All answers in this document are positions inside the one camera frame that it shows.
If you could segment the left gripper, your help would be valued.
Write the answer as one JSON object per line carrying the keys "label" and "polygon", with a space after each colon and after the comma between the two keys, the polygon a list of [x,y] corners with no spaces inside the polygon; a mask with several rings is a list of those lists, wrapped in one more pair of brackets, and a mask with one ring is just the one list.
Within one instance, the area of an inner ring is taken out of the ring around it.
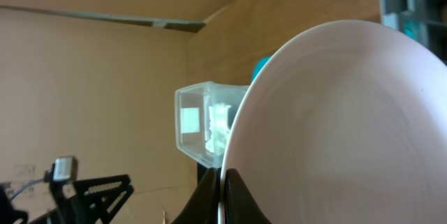
{"label": "left gripper", "polygon": [[[118,211],[134,192],[129,175],[122,174],[98,179],[75,181],[74,213],[76,223],[111,223]],[[29,222],[27,211],[16,209],[1,184],[1,224],[64,223],[59,217],[59,207]]]}

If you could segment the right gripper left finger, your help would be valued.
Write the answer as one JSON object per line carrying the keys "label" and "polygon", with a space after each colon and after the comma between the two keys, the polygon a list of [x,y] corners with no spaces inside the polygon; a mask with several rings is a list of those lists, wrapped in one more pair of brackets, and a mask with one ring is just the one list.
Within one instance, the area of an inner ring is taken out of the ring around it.
{"label": "right gripper left finger", "polygon": [[189,201],[172,224],[217,224],[220,198],[220,169],[204,174]]}

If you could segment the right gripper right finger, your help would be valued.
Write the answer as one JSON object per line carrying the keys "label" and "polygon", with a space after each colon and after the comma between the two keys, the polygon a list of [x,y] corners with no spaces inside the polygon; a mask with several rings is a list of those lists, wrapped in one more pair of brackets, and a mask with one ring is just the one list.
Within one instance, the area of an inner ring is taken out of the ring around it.
{"label": "right gripper right finger", "polygon": [[235,168],[226,170],[223,189],[225,224],[271,224]]}

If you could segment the white napkin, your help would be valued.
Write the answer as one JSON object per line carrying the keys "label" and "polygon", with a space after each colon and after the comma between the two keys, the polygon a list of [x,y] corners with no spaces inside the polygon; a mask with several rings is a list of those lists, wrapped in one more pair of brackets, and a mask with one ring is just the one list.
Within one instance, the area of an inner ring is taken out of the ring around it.
{"label": "white napkin", "polygon": [[222,155],[230,135],[228,113],[231,105],[218,103],[208,107],[210,123],[205,134],[205,148],[212,154]]}

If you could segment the large pink plate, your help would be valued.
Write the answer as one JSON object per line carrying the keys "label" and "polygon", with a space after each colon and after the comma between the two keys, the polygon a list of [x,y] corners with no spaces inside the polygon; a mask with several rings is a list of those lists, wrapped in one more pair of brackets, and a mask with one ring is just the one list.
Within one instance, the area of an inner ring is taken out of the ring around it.
{"label": "large pink plate", "polygon": [[446,65],[381,24],[308,29],[251,83],[222,168],[272,223],[445,223]]}

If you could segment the grey dishwasher rack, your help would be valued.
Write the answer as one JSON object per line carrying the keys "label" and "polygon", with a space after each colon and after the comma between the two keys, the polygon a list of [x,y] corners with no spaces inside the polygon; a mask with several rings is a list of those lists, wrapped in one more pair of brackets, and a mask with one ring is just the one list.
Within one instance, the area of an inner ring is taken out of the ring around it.
{"label": "grey dishwasher rack", "polygon": [[379,0],[381,23],[418,41],[446,62],[446,0]]}

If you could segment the clear plastic bin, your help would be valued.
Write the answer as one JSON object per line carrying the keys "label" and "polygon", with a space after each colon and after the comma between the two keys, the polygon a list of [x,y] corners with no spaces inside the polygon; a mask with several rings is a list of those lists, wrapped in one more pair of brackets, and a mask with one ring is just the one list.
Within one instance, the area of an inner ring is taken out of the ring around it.
{"label": "clear plastic bin", "polygon": [[220,168],[220,156],[205,148],[205,134],[210,123],[208,107],[218,103],[231,105],[230,129],[247,92],[247,86],[201,82],[175,92],[175,131],[177,148],[206,168]]}

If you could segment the teal plastic tray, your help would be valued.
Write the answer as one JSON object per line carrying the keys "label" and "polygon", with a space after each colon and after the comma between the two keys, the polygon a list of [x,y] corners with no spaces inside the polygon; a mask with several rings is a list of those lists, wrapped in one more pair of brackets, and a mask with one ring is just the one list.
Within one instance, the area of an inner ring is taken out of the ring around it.
{"label": "teal plastic tray", "polygon": [[254,81],[256,79],[256,76],[260,73],[260,71],[262,70],[264,65],[270,60],[270,58],[271,56],[264,57],[256,63],[251,75],[251,81]]}

